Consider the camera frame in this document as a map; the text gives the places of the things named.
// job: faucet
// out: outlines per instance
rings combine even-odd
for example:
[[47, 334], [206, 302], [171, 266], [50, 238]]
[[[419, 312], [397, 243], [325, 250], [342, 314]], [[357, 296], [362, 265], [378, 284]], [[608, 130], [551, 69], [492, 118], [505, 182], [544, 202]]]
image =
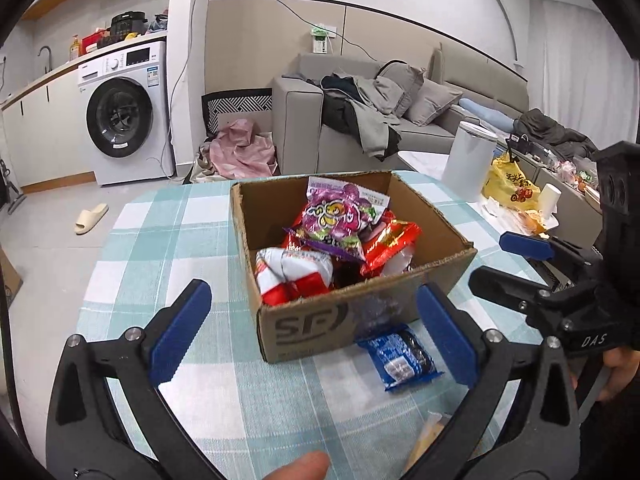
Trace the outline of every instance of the faucet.
[[49, 45], [45, 45], [45, 46], [41, 47], [40, 51], [38, 53], [38, 57], [40, 57], [40, 54], [42, 54], [42, 51], [45, 48], [49, 51], [49, 70], [47, 70], [47, 66], [46, 65], [44, 67], [44, 73], [47, 73], [47, 72], [51, 72], [51, 69], [52, 69], [52, 66], [51, 66], [51, 48], [50, 48], [50, 46]]

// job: yellow plastic bag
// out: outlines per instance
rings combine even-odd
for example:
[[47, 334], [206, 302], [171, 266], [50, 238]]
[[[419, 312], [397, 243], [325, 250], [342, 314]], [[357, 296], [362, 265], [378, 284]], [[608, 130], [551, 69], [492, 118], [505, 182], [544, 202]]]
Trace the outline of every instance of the yellow plastic bag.
[[482, 194], [510, 209], [537, 211], [540, 188], [524, 176], [515, 162], [509, 162], [509, 153], [503, 153], [491, 163]]

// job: blue gripper pad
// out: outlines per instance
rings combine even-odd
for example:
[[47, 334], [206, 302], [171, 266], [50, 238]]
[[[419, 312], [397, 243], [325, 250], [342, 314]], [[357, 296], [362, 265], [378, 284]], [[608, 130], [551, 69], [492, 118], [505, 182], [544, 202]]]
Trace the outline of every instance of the blue gripper pad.
[[418, 313], [447, 368], [458, 384], [472, 388], [478, 380], [478, 357], [471, 343], [456, 325], [429, 285], [417, 293]]
[[168, 383], [211, 310], [211, 287], [200, 282], [174, 316], [150, 353], [149, 381], [157, 388]]
[[546, 240], [506, 232], [500, 236], [500, 248], [511, 254], [519, 254], [532, 260], [550, 260], [554, 257], [553, 247]]

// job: tile floor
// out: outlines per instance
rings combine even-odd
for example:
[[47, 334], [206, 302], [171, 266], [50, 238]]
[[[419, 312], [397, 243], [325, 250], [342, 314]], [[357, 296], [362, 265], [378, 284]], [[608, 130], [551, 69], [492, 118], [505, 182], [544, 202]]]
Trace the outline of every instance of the tile floor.
[[[31, 194], [11, 216], [6, 207], [0, 212], [0, 244], [24, 281], [9, 311], [18, 402], [31, 449], [42, 463], [53, 379], [100, 248], [125, 204], [146, 191], [178, 185], [166, 179], [83, 184]], [[101, 202], [109, 205], [107, 214], [77, 236], [78, 213]]]

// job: pink fabric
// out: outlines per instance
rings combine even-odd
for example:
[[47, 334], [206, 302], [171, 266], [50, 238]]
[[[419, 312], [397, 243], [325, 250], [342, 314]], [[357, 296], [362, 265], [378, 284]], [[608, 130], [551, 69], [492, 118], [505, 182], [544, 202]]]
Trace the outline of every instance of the pink fabric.
[[225, 178], [271, 176], [276, 169], [273, 142], [257, 136], [252, 119], [238, 119], [220, 130], [211, 141], [209, 158]]

